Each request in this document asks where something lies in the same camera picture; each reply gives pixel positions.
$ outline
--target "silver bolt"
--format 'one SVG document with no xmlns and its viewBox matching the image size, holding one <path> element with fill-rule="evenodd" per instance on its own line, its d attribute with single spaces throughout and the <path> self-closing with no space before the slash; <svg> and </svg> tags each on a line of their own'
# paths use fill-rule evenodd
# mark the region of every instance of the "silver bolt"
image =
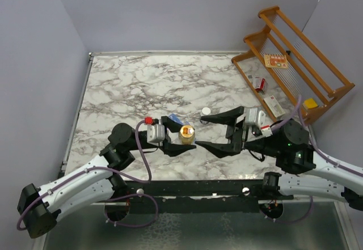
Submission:
<svg viewBox="0 0 363 250">
<path fill-rule="evenodd" d="M 143 189 L 137 189 L 136 193 L 137 194 L 144 194 L 144 191 L 143 191 Z"/>
<path fill-rule="evenodd" d="M 244 194 L 244 196 L 247 196 L 250 193 L 250 189 L 249 188 L 243 188 L 242 193 Z"/>
</svg>

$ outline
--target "marble tabletop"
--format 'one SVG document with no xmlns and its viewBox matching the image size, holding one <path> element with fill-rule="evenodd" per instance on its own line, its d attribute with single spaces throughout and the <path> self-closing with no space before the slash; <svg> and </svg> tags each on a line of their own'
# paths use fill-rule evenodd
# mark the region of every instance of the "marble tabletop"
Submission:
<svg viewBox="0 0 363 250">
<path fill-rule="evenodd" d="M 172 113 L 191 122 L 196 139 L 227 143 L 226 126 L 203 125 L 200 111 L 212 114 L 243 105 L 260 105 L 231 63 L 232 55 L 144 55 L 95 56 L 66 167 L 69 173 L 87 163 L 108 144 L 112 128 L 126 122 L 132 127 L 146 116 Z M 255 58 L 240 62 L 248 74 L 266 77 L 268 95 L 278 98 L 289 112 L 292 105 L 263 65 Z M 129 175 L 146 179 L 147 172 L 138 151 L 126 169 Z M 156 151 L 146 155 L 154 180 L 257 179 L 268 171 L 280 171 L 275 160 L 254 159 L 248 151 L 219 159 L 204 148 L 170 158 Z"/>
</svg>

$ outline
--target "gray wall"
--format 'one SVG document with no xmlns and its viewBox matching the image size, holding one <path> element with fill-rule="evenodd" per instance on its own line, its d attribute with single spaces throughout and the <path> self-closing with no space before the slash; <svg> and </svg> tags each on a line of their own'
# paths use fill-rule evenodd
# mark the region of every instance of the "gray wall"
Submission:
<svg viewBox="0 0 363 250">
<path fill-rule="evenodd" d="M 30 249 L 20 191 L 56 178 L 88 57 L 60 0 L 0 0 L 0 15 L 0 249 Z"/>
<path fill-rule="evenodd" d="M 279 5 L 302 28 L 318 0 L 62 0 L 92 52 L 246 50 L 263 26 L 259 10 Z"/>
<path fill-rule="evenodd" d="M 304 33 L 356 84 L 314 124 L 319 148 L 363 168 L 362 7 L 363 0 L 320 0 Z M 334 82 L 331 75 L 325 79 Z M 363 212 L 349 209 L 349 214 L 363 249 Z"/>
</svg>

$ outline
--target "small box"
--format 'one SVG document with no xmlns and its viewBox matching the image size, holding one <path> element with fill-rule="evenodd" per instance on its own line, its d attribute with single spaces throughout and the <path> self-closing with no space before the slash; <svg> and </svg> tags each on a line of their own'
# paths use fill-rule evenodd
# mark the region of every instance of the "small box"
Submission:
<svg viewBox="0 0 363 250">
<path fill-rule="evenodd" d="M 254 86 L 257 92 L 262 91 L 263 93 L 266 93 L 267 82 L 265 78 L 255 77 L 254 80 L 252 81 L 252 85 Z"/>
<path fill-rule="evenodd" d="M 274 96 L 268 96 L 263 100 L 276 118 L 280 118 L 286 113 Z"/>
</svg>

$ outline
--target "wooden dish rack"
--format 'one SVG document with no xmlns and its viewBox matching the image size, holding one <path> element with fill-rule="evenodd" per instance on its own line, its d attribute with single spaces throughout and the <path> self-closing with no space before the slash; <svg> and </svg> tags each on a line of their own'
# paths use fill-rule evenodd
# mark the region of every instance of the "wooden dish rack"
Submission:
<svg viewBox="0 0 363 250">
<path fill-rule="evenodd" d="M 299 78 L 303 80 L 307 87 L 309 87 L 315 94 L 316 98 L 321 101 L 321 105 L 317 108 L 305 110 L 302 107 L 302 116 L 306 124 L 312 124 L 316 121 L 322 114 L 324 114 L 328 109 L 330 109 L 337 101 L 339 101 L 348 91 L 350 91 L 354 84 L 351 83 L 324 55 L 323 53 L 295 26 L 292 21 L 281 12 L 278 6 L 273 6 L 267 9 L 263 9 L 258 14 L 259 18 L 264 20 L 265 27 L 257 32 L 246 36 L 243 41 L 250 47 L 250 50 L 246 53 L 240 54 L 232 58 L 232 63 L 237 67 L 241 73 L 244 80 L 247 82 L 249 87 L 252 89 L 256 97 L 261 102 L 262 106 L 265 108 L 269 116 L 273 121 L 276 121 L 275 116 L 272 114 L 268 106 L 263 100 L 263 97 L 255 91 L 252 83 L 247 78 L 247 75 L 240 68 L 238 62 L 249 59 L 251 57 L 257 57 L 259 61 L 265 66 L 264 62 L 264 47 L 267 43 L 273 45 L 276 50 L 274 53 L 282 54 L 287 57 L 289 62 L 289 70 L 291 70 L 295 75 L 299 75 Z M 281 30 L 275 25 L 276 18 L 280 18 L 285 22 L 285 24 L 297 35 L 297 38 L 302 41 L 310 50 L 325 64 L 326 67 L 338 78 L 338 80 L 343 84 L 339 88 L 332 89 L 319 75 L 312 66 L 306 61 L 303 54 L 298 51 L 298 49 L 289 42 L 289 40 L 282 34 Z M 310 79 L 307 74 L 299 67 L 301 64 L 304 67 L 304 71 L 308 72 L 312 79 Z M 272 69 L 266 67 L 267 71 L 270 73 L 272 78 L 281 87 L 282 91 L 286 94 L 288 99 L 293 105 L 297 103 L 297 94 L 295 88 L 286 78 L 279 75 L 278 70 L 283 69 Z"/>
</svg>

